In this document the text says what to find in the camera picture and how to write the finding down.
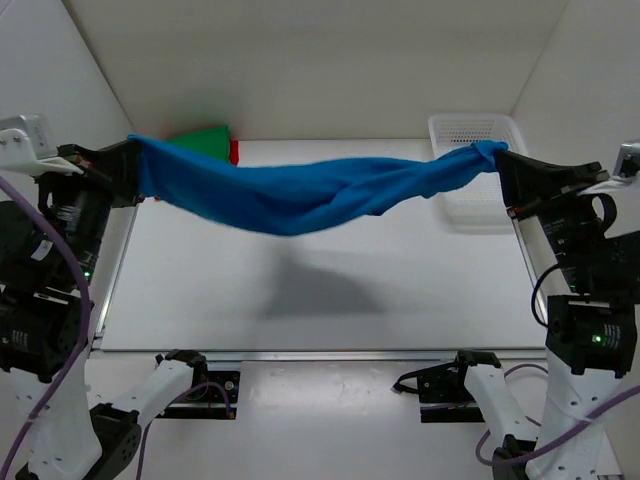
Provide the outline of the blue t shirt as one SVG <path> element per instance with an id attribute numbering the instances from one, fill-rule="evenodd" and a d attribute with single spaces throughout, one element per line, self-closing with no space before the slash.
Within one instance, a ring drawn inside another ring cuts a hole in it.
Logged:
<path id="1" fill-rule="evenodd" d="M 168 142 L 141 143 L 139 188 L 201 218 L 262 234 L 293 237 L 381 216 L 416 197 L 429 199 L 464 182 L 469 153 L 430 162 L 357 157 L 310 164 L 234 166 Z"/>

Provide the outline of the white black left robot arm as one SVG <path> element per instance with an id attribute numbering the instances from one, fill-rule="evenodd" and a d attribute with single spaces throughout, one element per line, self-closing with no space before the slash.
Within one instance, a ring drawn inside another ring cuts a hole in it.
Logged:
<path id="1" fill-rule="evenodd" d="M 88 287 L 111 211 L 142 199 L 140 154 L 135 140 L 61 146 L 38 165 L 35 203 L 9 191 L 1 204 L 1 368 L 26 414 L 19 439 L 31 457 L 22 479 L 113 479 L 155 417 L 208 389 L 205 358 L 174 350 L 118 399 L 88 403 Z"/>

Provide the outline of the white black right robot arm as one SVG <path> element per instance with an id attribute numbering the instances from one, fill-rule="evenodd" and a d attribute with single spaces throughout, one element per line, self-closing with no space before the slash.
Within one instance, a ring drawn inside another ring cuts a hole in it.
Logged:
<path id="1" fill-rule="evenodd" d="M 613 192 L 638 165 L 559 166 L 504 151 L 502 195 L 534 278 L 531 309 L 546 332 L 547 388 L 538 424 L 523 413 L 496 356 L 462 350 L 449 391 L 473 399 L 496 448 L 496 479 L 592 479 L 605 428 L 637 344 L 639 235 L 609 234 Z"/>

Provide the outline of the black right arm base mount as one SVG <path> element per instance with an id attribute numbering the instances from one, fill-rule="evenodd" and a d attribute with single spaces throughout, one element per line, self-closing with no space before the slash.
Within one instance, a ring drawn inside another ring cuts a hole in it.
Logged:
<path id="1" fill-rule="evenodd" d="M 478 365 L 502 368 L 493 352 L 459 350 L 450 362 L 402 374 L 392 390 L 418 396 L 422 423 L 483 423 L 480 408 L 464 386 L 468 370 Z"/>

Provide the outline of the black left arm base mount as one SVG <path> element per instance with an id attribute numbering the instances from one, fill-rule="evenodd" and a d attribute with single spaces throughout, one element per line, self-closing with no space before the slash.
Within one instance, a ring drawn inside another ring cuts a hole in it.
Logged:
<path id="1" fill-rule="evenodd" d="M 181 361 L 193 368 L 192 386 L 196 388 L 168 406 L 159 418 L 234 420 L 241 381 L 239 366 L 220 366 L 194 350 L 172 350 L 155 356 L 156 365 L 165 360 Z"/>

